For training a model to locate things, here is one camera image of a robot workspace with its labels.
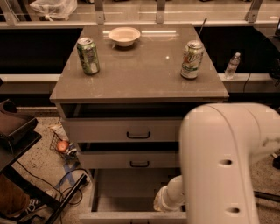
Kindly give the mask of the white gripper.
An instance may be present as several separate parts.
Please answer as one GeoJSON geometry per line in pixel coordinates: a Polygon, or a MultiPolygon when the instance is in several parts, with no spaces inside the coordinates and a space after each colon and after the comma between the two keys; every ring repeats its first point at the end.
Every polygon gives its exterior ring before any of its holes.
{"type": "Polygon", "coordinates": [[[181,187],[163,186],[157,193],[153,207],[159,212],[178,211],[186,203],[181,187]]]}

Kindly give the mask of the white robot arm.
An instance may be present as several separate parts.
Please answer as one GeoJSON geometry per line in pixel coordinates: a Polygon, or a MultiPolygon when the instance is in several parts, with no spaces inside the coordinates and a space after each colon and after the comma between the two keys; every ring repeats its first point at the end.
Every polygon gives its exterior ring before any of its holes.
{"type": "Polygon", "coordinates": [[[187,113],[179,131],[181,174],[154,209],[185,206],[187,224],[259,224],[249,167],[280,147],[280,115],[258,103],[212,103],[187,113]]]}

